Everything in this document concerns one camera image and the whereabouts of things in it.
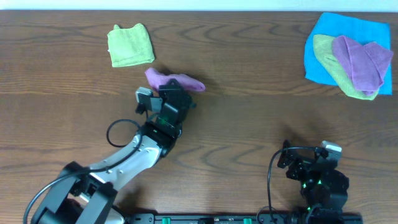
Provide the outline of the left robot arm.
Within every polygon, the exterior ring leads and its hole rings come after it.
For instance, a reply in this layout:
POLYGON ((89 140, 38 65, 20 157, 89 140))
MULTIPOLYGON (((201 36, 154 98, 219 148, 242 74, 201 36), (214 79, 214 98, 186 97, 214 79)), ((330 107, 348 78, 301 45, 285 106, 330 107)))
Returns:
POLYGON ((126 223, 114 201, 118 191, 140 172, 164 158, 182 134, 182 124, 192 97, 182 82, 173 78, 152 90, 136 91, 136 113, 151 112, 137 126, 132 141, 119 151, 88 167, 76 162, 66 165, 60 175, 29 202, 24 223, 126 223))

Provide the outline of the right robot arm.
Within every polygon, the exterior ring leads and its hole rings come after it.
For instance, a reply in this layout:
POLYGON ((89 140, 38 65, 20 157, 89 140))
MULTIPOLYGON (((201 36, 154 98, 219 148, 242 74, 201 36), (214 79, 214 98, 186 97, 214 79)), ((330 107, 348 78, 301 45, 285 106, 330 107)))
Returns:
POLYGON ((349 187, 349 178, 336 169, 341 156, 341 146, 330 141, 322 141, 317 147, 283 142, 277 166, 287 168, 287 178, 300 182, 308 220, 341 219, 349 187))

